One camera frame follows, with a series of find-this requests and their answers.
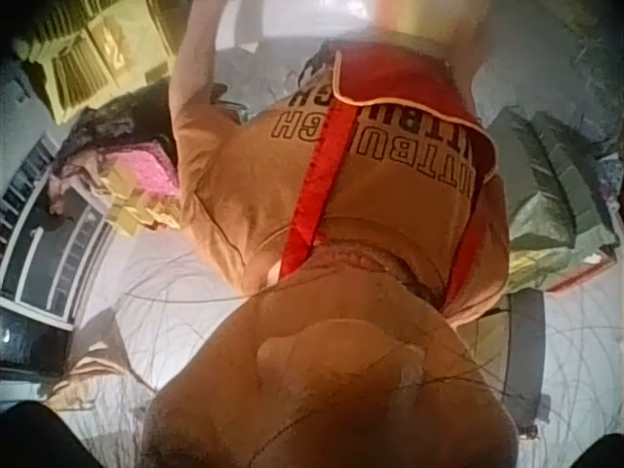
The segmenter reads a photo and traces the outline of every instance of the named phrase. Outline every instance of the clothing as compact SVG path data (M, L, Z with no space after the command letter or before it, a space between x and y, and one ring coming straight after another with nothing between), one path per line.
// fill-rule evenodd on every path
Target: clothing
M385 68L376 68L383 73L375 74L371 61L365 62L368 80L363 69L359 80L353 70L325 73L242 128L213 107L187 104L174 121L185 224L200 252L234 287L251 295L268 286L328 106L334 96L358 99L358 122L325 208L322 241L359 242L394 255L441 308L457 246L471 213L478 214L496 228L487 230L477 255L479 274L471 277L476 284L445 311L457 323L469 321L498 299L507 274L505 204L493 151L475 153L484 144L474 138L477 124L462 119L467 112L457 117L437 111L463 108L442 78L443 67L391 46L376 46L375 52L385 60ZM346 51L343 57L349 58ZM343 85L354 81L363 84L353 92L357 99L344 93ZM383 99L414 83L449 95L424 103ZM361 98L366 91L372 94ZM481 189L475 187L477 171L483 172Z

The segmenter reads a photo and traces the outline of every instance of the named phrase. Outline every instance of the white floor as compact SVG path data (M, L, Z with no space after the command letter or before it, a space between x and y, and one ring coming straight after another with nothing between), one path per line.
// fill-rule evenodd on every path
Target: white floor
M621 264L583 287L547 297L542 393L549 422L521 443L522 467L566 467L621 429ZM135 370L162 388L241 302L174 231L116 237L81 324L113 307Z

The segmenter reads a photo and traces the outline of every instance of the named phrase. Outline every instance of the person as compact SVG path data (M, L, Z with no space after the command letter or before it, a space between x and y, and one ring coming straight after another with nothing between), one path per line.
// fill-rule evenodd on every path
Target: person
M515 466L515 424L455 331L509 261L470 94L483 23L332 40L241 126L209 98L225 4L193 2L170 109L185 232L248 299L154 399L140 466Z

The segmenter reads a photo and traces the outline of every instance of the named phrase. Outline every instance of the t-shirt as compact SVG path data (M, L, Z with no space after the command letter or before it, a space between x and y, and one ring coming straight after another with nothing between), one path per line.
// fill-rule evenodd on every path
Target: t-shirt
M264 288L280 261L332 99L328 74L244 126L201 104L175 121L186 223L200 251L246 294ZM326 242L397 256L440 295L474 190L466 131L397 104L359 110L320 231Z

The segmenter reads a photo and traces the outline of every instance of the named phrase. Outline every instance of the orange apron trim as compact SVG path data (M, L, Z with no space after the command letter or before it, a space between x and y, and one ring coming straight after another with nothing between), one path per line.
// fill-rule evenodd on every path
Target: orange apron trim
M430 102L432 107L437 107L431 98L432 95L429 93L435 90L438 94L442 94L440 97L441 102L444 103L442 108L448 114L440 115L439 112L435 112L434 115L445 120L455 120L457 124L465 125L468 129L475 131L473 135L477 142L477 147L473 149L478 156L475 158L477 174L473 206L476 205L476 200L479 197L486 176L495 168L495 151L493 146L489 144L488 137L483 132L483 129L478 127L479 124L475 122L475 119L467 115L462 106L457 104L461 102L461 98L454 91L454 88L445 86L443 80L437 81L439 80L436 79L437 74L429 66L424 66L423 68L423 64L426 65L427 59L423 60L412 54L406 56L405 51L400 51L400 57L394 56L389 61L384 59L380 54L381 50L396 51L396 48L389 47L388 49L388 47L367 45L364 49L360 48L358 50L354 49L351 44L346 48L346 51L341 51L343 58L349 56L347 61L350 66L348 70L345 70L345 60L343 59L342 68L338 70L338 76L334 75L334 94L336 98L331 102L321 131L321 137L315 147L294 208L291 227L282 256L280 278L285 278L298 269L312 251L323 217L323 211L330 198L341 163L347 153L352 129L357 120L358 106L380 103L380 100L375 100L374 96L378 96L378 90L388 89L386 86L389 76L397 76L394 73L388 75L388 68L386 67L386 73L376 77L373 76L372 78L369 77L369 79L361 79L362 76L367 76L366 74L361 74L364 71L362 66L365 63L367 63L366 66L368 67L370 67L370 63L375 63L374 69L383 69L384 67L377 65L379 62L384 62L392 69L393 64L407 62L407 65L403 65L403 69L408 68L410 70L410 74L407 76L408 79L406 80L404 75L391 80L396 86L390 89L399 90L399 96L383 97L381 101L398 101L403 105L410 105L418 103L417 99L422 97L424 91L424 94L427 96L425 99L427 107ZM339 59L336 61L336 64L340 66ZM400 75L401 66L399 68L399 70L395 71ZM421 79L412 80L415 78L414 70L416 70L415 75ZM344 76L349 76L351 79L346 80ZM424 86L424 90L420 88L420 91L410 91L418 90L419 86L415 87L414 83L420 84L423 81L428 82L429 86ZM470 217L462 239L459 242L450 271L443 309L455 301L470 278L473 267L478 260L477 255L483 244L486 229L487 226L483 219L474 215Z

